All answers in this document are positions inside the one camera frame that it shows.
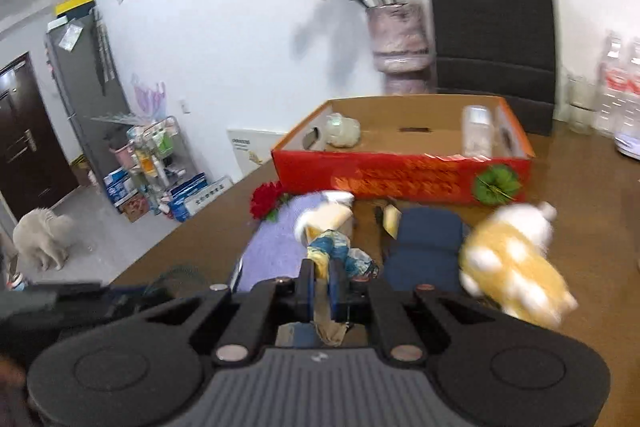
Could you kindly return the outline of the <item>purple knitted cloth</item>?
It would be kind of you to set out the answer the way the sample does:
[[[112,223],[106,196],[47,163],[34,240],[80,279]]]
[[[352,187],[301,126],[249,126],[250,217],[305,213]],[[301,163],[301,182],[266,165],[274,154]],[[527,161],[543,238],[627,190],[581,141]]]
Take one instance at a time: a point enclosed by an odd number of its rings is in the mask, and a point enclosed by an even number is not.
[[[295,196],[279,209],[276,220],[262,221],[241,258],[239,293],[247,293],[263,280],[297,277],[306,247],[296,239],[296,221],[325,201],[319,192]]]

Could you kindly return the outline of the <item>red artificial rose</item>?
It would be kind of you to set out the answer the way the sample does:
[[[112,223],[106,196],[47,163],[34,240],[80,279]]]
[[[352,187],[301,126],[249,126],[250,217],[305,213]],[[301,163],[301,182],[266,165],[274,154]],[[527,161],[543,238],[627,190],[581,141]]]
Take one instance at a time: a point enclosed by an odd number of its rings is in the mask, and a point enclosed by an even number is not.
[[[290,199],[280,181],[263,183],[250,198],[250,215],[259,221],[276,221],[280,208]]]

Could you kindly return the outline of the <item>navy blue pouch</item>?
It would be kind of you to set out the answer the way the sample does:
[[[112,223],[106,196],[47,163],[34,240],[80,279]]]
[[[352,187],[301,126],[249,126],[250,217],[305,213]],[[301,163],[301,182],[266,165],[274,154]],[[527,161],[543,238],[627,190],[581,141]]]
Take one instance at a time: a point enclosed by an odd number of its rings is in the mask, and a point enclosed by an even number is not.
[[[457,213],[449,210],[426,206],[404,210],[384,260],[384,279],[395,291],[413,291],[428,284],[463,295],[459,253],[469,231]]]

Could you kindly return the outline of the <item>yellow white plush toy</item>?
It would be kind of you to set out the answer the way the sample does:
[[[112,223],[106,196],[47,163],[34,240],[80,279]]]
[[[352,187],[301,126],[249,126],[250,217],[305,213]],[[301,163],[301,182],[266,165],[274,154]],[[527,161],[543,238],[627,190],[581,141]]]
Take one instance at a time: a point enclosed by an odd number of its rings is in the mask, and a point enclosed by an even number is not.
[[[462,288],[511,317],[557,329],[578,303],[547,258],[555,217],[548,202],[511,204],[491,213],[464,240]]]

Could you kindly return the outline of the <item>white yellow cup toy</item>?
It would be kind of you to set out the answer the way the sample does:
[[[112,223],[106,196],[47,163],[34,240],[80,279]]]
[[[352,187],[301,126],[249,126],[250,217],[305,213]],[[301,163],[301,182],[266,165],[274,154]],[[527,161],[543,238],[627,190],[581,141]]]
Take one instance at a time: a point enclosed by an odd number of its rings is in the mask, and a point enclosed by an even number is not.
[[[322,197],[317,207],[303,211],[295,222],[294,237],[303,245],[310,244],[326,231],[340,232],[348,239],[352,238],[355,196],[345,191],[324,191]]]

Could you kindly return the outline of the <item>pale round object in box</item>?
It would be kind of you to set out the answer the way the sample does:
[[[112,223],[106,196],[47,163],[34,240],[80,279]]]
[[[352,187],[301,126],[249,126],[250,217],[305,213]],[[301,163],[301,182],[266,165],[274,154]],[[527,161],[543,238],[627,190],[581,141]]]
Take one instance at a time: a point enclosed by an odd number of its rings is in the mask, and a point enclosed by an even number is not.
[[[340,113],[326,116],[326,143],[336,148],[353,148],[360,140],[360,124],[357,119]]]

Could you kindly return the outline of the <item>brown door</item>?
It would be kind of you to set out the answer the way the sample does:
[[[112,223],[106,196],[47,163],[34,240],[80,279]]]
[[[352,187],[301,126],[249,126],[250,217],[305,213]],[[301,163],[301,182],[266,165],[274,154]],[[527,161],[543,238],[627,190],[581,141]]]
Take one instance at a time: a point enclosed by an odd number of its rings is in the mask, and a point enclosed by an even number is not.
[[[1,196],[15,219],[52,208],[78,187],[25,53],[1,71]]]

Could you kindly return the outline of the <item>blue printed boxes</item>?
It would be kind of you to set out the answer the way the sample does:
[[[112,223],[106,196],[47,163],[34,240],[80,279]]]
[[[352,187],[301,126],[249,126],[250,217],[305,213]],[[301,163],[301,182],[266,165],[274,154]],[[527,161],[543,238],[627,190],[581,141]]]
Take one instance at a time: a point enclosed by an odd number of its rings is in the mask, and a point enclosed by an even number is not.
[[[178,222],[194,217],[233,185],[228,176],[209,182],[204,172],[198,173],[186,182],[169,191],[168,207]]]

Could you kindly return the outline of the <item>red cardboard box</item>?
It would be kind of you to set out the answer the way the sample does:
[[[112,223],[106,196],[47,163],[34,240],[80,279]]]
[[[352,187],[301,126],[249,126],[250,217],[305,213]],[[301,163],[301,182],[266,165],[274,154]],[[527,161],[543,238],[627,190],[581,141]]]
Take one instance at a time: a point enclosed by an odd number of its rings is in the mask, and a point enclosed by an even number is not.
[[[490,110],[491,158],[462,155],[462,110],[468,105]],[[355,147],[326,143],[332,113],[359,121]],[[341,190],[359,198],[495,206],[523,200],[535,153],[500,96],[416,94],[326,101],[271,156],[288,193]]]

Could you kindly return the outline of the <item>clear bottle in box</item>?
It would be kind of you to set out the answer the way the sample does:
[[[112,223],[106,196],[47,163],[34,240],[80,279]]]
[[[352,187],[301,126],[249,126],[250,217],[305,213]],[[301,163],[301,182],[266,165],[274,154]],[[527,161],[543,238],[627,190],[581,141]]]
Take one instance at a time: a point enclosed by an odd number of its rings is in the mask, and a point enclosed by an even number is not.
[[[494,125],[490,110],[483,105],[468,105],[462,110],[462,155],[491,158]]]

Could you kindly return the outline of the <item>marbled flower vase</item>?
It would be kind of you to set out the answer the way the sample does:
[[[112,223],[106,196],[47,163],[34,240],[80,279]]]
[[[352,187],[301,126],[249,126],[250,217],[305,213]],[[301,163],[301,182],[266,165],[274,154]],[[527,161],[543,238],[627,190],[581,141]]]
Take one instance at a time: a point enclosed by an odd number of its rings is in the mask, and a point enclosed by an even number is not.
[[[394,3],[367,9],[373,64],[384,93],[424,94],[431,78],[431,50],[422,5]]]

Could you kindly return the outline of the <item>black paper bag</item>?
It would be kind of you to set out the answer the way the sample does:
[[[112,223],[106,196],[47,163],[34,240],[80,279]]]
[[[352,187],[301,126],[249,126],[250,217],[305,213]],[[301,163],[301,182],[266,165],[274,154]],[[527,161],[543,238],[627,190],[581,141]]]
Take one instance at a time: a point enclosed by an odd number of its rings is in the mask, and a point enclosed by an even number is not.
[[[431,0],[437,90],[506,99],[528,133],[555,111],[553,0]]]

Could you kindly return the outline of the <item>glass jar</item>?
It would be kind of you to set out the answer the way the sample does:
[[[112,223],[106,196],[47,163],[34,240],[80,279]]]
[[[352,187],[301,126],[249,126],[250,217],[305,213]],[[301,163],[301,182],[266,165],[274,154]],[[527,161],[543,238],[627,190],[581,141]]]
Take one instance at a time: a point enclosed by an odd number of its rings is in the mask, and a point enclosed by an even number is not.
[[[596,103],[597,86],[587,77],[573,74],[567,75],[568,125],[570,130],[581,134],[592,131],[594,103]]]

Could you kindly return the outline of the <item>pack of water bottles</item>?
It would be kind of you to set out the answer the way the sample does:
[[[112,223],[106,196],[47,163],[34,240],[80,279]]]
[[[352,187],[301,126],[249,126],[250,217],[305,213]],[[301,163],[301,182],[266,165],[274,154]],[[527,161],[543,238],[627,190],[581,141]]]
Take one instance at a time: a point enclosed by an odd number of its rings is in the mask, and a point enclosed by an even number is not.
[[[594,127],[601,134],[639,138],[639,40],[628,46],[615,31],[605,38],[598,68]]]

